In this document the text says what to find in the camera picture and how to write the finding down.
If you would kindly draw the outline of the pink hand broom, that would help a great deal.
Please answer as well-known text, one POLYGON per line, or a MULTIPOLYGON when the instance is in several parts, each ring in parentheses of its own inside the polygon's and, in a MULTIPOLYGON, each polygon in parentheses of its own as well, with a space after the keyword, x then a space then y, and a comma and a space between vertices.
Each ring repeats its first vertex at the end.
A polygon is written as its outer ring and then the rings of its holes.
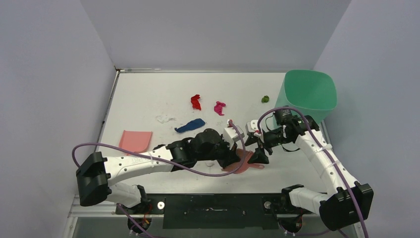
POLYGON ((237 149, 236 150, 236 155, 242 159, 243 155, 245 155, 245 160, 243 163, 241 162, 235 162, 229 166, 227 166, 226 168, 222 168, 221 170, 223 172, 231 172, 234 171, 236 168, 239 167, 239 165, 241 165, 235 172, 234 174, 241 174, 243 172, 245 172, 248 169, 257 169, 257 170, 262 170, 265 168, 265 166, 263 164, 249 164, 248 161, 249 159, 253 156, 253 152, 252 151, 248 151, 248 150, 243 150, 243 149, 237 149))

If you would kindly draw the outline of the pink dustpan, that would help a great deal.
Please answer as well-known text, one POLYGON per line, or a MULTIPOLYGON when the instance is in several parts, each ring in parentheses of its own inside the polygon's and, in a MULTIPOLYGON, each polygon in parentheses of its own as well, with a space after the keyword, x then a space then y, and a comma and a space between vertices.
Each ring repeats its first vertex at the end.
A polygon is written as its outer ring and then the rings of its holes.
POLYGON ((135 152, 143 153, 146 152, 151 138, 151 131, 128 131, 124 130, 119 142, 119 148, 135 152))

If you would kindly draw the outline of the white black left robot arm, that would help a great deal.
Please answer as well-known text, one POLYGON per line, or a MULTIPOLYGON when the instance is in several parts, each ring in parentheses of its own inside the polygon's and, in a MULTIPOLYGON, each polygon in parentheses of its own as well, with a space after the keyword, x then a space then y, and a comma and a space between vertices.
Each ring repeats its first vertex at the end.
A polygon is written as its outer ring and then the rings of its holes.
POLYGON ((124 156, 104 156, 94 152, 76 171, 80 205, 94 206, 104 201, 120 203, 143 213, 149 199, 141 185, 125 180, 152 173, 191 170, 198 161, 217 161, 222 168, 243 160, 236 154, 242 129, 226 127, 222 134, 208 128, 195 137, 174 141, 145 153, 126 152, 124 156))

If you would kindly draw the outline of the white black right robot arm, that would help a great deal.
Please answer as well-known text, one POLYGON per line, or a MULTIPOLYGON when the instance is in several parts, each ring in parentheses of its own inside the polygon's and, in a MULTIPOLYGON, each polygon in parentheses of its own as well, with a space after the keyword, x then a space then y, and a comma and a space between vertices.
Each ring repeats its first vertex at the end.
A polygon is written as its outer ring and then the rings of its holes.
POLYGON ((326 193, 311 191, 301 184, 286 187, 281 192, 284 195, 280 198, 281 209, 291 213, 303 208, 315 213, 331 231, 362 224, 368 218, 373 200, 371 186, 361 184, 346 170, 311 116, 292 107, 275 108, 270 113, 275 117, 277 129, 261 128, 267 113, 246 124, 246 145, 258 146, 249 162, 268 164, 273 147, 293 143, 304 153, 326 187, 326 193))

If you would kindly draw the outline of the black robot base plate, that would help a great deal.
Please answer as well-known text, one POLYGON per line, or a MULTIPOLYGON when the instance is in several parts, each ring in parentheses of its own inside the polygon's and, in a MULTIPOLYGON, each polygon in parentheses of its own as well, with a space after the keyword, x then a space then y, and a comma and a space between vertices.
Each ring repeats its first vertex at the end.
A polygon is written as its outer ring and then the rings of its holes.
POLYGON ((295 220, 312 214, 287 201, 282 193, 159 194, 133 208, 116 208, 117 215, 162 218, 163 229, 277 228, 277 219, 295 220))

